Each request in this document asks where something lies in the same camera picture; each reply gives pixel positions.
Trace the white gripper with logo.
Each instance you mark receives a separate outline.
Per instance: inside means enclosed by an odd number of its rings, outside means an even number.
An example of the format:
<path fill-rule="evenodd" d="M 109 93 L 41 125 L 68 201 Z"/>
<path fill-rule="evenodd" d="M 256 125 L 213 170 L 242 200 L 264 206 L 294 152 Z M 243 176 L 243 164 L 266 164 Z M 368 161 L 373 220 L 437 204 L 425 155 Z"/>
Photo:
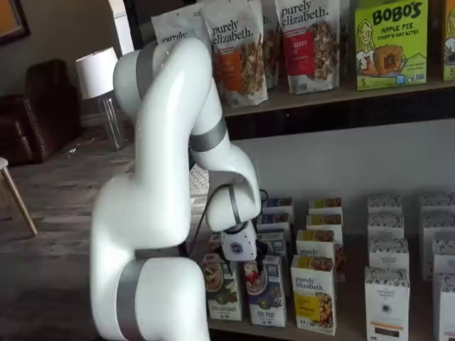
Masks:
<path fill-rule="evenodd" d="M 235 261 L 256 261 L 259 275 L 264 268 L 264 258 L 267 255 L 267 244 L 256 241 L 253 226 L 244 226 L 236 232 L 227 230 L 220 233 L 220 243 L 223 256 L 227 261 L 222 262 L 224 278 L 235 277 Z"/>

